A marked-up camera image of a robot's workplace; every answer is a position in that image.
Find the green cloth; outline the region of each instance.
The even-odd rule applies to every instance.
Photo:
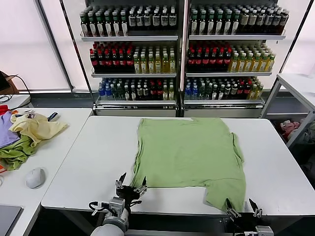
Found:
[[[30,137],[21,135],[20,140],[0,148],[0,164],[8,171],[19,168],[30,155],[35,153],[35,148],[31,147],[32,142]]]
[[[142,119],[131,185],[152,188],[202,186],[206,201],[226,211],[229,198],[243,209],[246,190],[237,136],[220,118]]]

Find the computer mouse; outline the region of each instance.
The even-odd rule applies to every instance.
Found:
[[[46,177],[44,170],[38,167],[26,175],[26,186],[34,189],[41,186],[45,180]]]

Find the white table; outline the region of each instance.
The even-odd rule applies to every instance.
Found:
[[[59,121],[66,122],[69,127],[52,139],[41,142],[37,152],[30,156],[18,170],[0,174],[4,178],[0,186],[0,205],[23,208],[10,236],[28,235],[39,214],[40,201],[86,120],[92,114],[92,110],[88,108],[33,108],[33,110],[45,116],[58,112]],[[30,189],[26,187],[25,176],[37,167],[45,170],[46,181],[39,189]]]
[[[133,177],[140,119],[90,117],[48,188],[42,206],[90,210],[89,202],[106,202],[116,195],[115,180],[124,172],[127,172],[124,184],[129,184]],[[244,154],[245,200],[253,199],[263,208],[264,215],[315,215],[315,191],[270,121],[222,120],[238,135]],[[225,214],[205,204],[205,193],[202,187],[151,188],[141,197],[142,204],[132,207],[132,211]]]
[[[0,102],[5,101],[7,98],[0,99]],[[31,100],[31,96],[29,94],[14,94],[12,95],[12,98],[1,104],[1,105],[7,105],[9,109],[14,109],[16,107],[21,107],[26,105]]]
[[[299,102],[301,102],[308,110],[303,123],[287,142],[286,146],[292,148],[298,141],[301,134],[315,120],[315,78],[309,78],[304,74],[278,74],[275,83],[271,89],[268,100],[261,112],[260,118],[265,118],[268,109],[281,88],[284,86]]]

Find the yellow cloth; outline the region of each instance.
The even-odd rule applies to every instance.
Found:
[[[9,130],[29,136],[33,140],[31,147],[35,147],[42,140],[51,139],[67,127],[64,122],[48,122],[47,117],[38,113],[25,114],[18,118],[12,115],[11,122],[13,125]]]

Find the purple cloth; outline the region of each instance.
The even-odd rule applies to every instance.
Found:
[[[0,148],[15,143],[20,139],[16,132],[12,132],[9,128],[13,125],[11,122],[11,112],[8,111],[0,116]]]

